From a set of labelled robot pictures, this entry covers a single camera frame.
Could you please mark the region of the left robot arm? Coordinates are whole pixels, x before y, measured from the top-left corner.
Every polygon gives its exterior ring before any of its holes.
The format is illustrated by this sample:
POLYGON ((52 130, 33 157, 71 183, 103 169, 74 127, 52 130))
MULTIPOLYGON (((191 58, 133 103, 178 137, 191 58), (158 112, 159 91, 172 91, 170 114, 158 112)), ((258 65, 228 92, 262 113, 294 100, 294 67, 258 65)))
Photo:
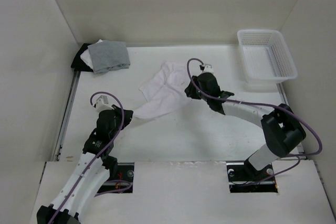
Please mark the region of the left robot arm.
POLYGON ((83 214, 100 187, 118 175, 118 161, 110 152, 114 140, 132 117, 132 110, 116 105, 99 112, 96 127, 84 144, 75 170, 50 205, 38 209, 37 223, 82 223, 83 214))

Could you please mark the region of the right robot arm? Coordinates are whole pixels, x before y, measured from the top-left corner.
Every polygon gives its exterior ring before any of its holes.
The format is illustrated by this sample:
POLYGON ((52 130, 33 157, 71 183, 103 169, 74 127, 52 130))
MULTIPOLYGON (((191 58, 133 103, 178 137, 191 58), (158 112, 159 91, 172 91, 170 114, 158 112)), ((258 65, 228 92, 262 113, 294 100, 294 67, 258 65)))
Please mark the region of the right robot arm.
POLYGON ((210 72, 192 76, 185 94, 191 99, 204 100, 215 112, 242 119, 262 129, 265 144, 244 161, 243 172, 248 179, 260 178, 268 165, 286 157, 306 138, 303 127, 292 116, 289 106, 282 103, 268 112, 257 105, 229 102, 228 98, 234 94, 221 90, 210 72))

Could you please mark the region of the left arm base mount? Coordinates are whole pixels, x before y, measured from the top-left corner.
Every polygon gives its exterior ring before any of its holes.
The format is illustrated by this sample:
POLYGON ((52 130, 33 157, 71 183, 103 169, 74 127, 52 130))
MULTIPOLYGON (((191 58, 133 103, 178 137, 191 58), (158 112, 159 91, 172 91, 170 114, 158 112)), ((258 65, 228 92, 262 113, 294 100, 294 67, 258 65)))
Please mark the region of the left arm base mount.
POLYGON ((134 163, 118 163, 116 172, 100 187, 98 193, 132 193, 134 179, 134 163))

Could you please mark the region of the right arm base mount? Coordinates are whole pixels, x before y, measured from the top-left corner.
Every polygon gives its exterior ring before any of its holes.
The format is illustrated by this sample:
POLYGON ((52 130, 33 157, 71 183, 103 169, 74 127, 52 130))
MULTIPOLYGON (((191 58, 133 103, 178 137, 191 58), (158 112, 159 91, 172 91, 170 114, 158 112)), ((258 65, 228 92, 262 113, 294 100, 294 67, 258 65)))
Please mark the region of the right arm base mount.
POLYGON ((277 193, 273 166, 267 165, 256 173, 247 171, 244 163, 226 163, 229 191, 231 193, 277 193))

